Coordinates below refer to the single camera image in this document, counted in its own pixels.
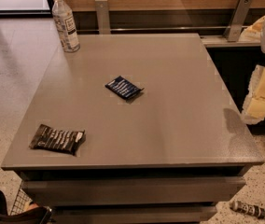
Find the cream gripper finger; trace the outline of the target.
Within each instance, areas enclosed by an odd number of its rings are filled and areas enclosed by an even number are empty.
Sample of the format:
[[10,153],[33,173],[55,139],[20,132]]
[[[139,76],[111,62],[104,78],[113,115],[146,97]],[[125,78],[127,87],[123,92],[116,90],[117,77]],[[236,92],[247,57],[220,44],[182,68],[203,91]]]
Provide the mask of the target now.
[[265,119],[265,66],[257,65],[251,75],[241,116],[245,124],[258,124]]
[[245,41],[260,41],[260,35],[265,21],[265,16],[259,18],[252,25],[245,28],[239,37],[240,42]]

